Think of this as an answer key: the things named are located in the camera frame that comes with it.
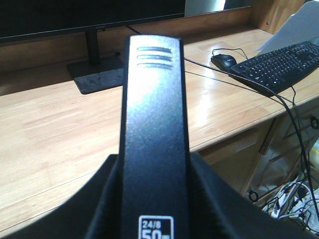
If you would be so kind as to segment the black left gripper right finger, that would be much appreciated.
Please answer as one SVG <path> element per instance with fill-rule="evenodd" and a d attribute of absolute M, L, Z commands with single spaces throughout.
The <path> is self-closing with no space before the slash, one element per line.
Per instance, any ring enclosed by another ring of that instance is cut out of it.
<path fill-rule="evenodd" d="M 190 155 L 190 236 L 193 239 L 314 239 L 242 198 L 198 154 Z"/>

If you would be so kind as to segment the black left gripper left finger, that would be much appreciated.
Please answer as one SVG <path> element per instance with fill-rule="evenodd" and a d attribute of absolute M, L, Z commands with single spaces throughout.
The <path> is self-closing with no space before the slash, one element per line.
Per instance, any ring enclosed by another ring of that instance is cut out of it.
<path fill-rule="evenodd" d="M 118 239 L 120 180 L 118 156 L 111 154 L 69 200 L 9 239 Z"/>

